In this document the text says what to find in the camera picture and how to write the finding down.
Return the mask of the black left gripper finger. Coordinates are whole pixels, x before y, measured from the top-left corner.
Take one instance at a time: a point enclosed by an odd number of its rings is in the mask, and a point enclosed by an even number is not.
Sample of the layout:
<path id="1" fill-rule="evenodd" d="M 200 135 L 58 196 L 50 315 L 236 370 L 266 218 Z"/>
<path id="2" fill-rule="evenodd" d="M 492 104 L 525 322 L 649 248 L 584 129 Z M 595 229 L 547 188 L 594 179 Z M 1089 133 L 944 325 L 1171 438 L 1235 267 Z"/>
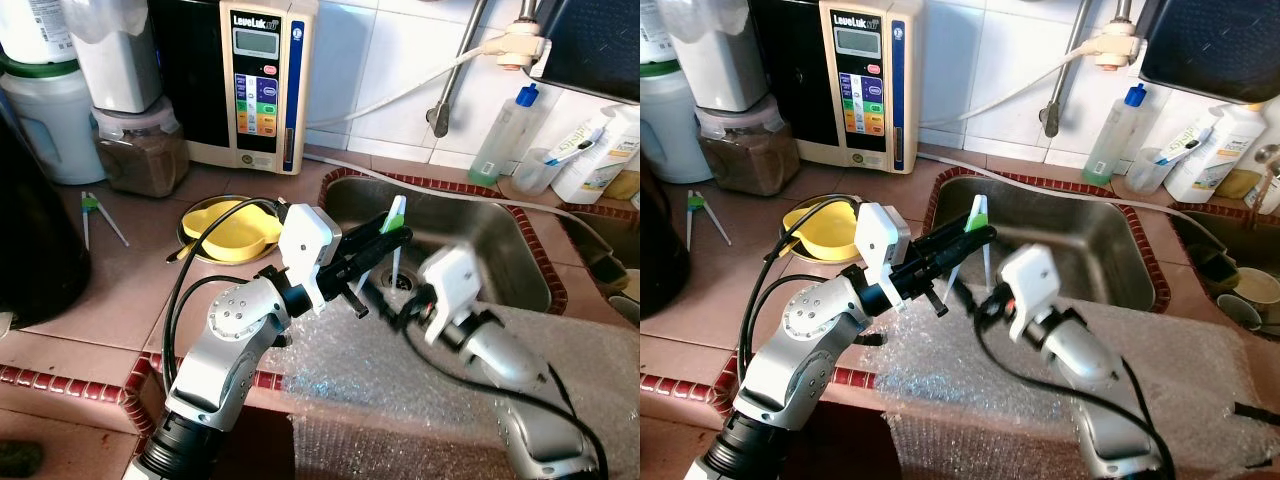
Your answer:
<path id="1" fill-rule="evenodd" d="M 997 236 L 992 225 L 965 230 L 964 224 L 946 224 L 915 242 L 916 252 L 931 262 L 963 262 L 970 253 L 991 243 Z"/>
<path id="2" fill-rule="evenodd" d="M 340 293 L 346 289 L 346 284 L 357 280 L 361 275 L 375 268 L 396 248 L 398 248 L 398 244 L 374 244 L 352 253 L 349 257 L 334 261 L 330 265 L 330 292 Z"/>
<path id="3" fill-rule="evenodd" d="M 412 239 L 412 230 L 398 227 L 380 232 L 372 221 L 344 233 L 343 259 L 381 259 Z"/>
<path id="4" fill-rule="evenodd" d="M 916 256 L 905 262 L 905 298 L 913 300 L 933 289 L 934 280 L 947 276 L 974 251 L 943 251 L 931 256 Z"/>

